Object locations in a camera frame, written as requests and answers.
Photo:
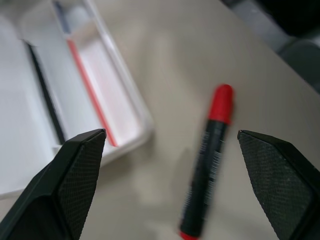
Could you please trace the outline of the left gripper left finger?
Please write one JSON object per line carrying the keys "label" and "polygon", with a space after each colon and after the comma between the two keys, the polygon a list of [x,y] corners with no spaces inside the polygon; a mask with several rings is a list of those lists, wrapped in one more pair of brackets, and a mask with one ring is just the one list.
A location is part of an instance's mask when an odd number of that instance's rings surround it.
{"label": "left gripper left finger", "polygon": [[67,140],[0,222],[0,240],[79,240],[96,191],[105,129]]}

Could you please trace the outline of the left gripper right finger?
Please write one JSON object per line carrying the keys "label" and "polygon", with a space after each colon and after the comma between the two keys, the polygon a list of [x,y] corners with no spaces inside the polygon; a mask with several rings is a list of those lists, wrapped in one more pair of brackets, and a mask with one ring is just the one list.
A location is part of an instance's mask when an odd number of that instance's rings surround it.
{"label": "left gripper right finger", "polygon": [[249,130],[237,139],[253,192],[279,240],[320,240],[320,171],[287,141]]}

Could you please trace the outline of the red capped black marker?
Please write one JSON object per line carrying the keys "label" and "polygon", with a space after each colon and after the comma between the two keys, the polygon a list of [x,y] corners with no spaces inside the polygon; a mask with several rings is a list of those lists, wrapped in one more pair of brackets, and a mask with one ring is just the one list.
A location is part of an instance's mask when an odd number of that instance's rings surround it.
{"label": "red capped black marker", "polygon": [[233,97],[234,90],[228,84],[219,85],[213,93],[179,225],[183,240],[199,240],[201,237],[232,116]]}

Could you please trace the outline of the thin black pencil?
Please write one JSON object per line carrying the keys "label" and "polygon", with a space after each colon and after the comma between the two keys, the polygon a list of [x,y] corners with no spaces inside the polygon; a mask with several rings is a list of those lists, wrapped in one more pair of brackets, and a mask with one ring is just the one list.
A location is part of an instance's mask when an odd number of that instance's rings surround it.
{"label": "thin black pencil", "polygon": [[42,92],[42,95],[43,95],[51,122],[53,124],[54,129],[55,129],[56,136],[58,138],[59,143],[61,145],[63,145],[66,141],[64,131],[62,129],[60,120],[59,120],[57,112],[56,112],[56,108],[55,108],[54,103],[52,101],[51,94],[50,94],[49,89],[47,87],[46,79],[45,79],[43,71],[41,69],[40,62],[38,61],[38,58],[35,54],[34,47],[27,41],[24,41],[24,43],[25,43],[25,45],[28,49],[28,52],[31,56],[32,64],[33,64],[34,69],[36,71],[36,75],[37,75],[38,82],[39,82],[39,85],[41,88],[41,92]]}

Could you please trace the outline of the thin red pencil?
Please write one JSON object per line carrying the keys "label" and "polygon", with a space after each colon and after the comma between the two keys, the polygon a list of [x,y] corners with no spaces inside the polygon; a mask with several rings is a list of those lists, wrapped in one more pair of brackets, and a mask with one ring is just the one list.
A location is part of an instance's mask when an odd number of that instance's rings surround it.
{"label": "thin red pencil", "polygon": [[111,128],[108,124],[108,121],[107,119],[105,118],[105,115],[104,115],[104,112],[103,112],[103,109],[99,103],[99,100],[98,100],[98,97],[96,95],[96,92],[91,84],[91,80],[89,78],[89,75],[86,71],[86,68],[83,64],[83,61],[78,53],[78,50],[77,50],[77,47],[76,47],[76,44],[70,39],[70,38],[67,38],[66,39],[66,42],[67,42],[67,45],[68,45],[68,48],[72,54],[72,57],[74,59],[74,62],[76,64],[76,67],[80,73],[80,76],[81,76],[81,79],[83,81],[83,84],[85,86],[85,89],[87,91],[87,94],[90,98],[90,101],[92,103],[92,106],[95,110],[95,113],[99,119],[99,122],[101,123],[102,127],[105,128],[106,130],[106,135],[107,135],[107,139],[108,139],[108,142],[111,146],[113,147],[118,147],[118,144],[117,144],[117,141],[111,131]]}

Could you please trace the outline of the white pencil case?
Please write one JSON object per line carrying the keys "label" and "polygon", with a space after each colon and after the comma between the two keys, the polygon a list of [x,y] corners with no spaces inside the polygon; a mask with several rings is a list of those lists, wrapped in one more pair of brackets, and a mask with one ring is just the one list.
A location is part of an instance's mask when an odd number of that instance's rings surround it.
{"label": "white pencil case", "polygon": [[19,196],[62,146],[24,41],[40,63],[65,142],[103,128],[67,38],[76,45],[118,145],[106,136],[101,164],[144,144],[153,131],[95,0],[0,0],[0,200]]}

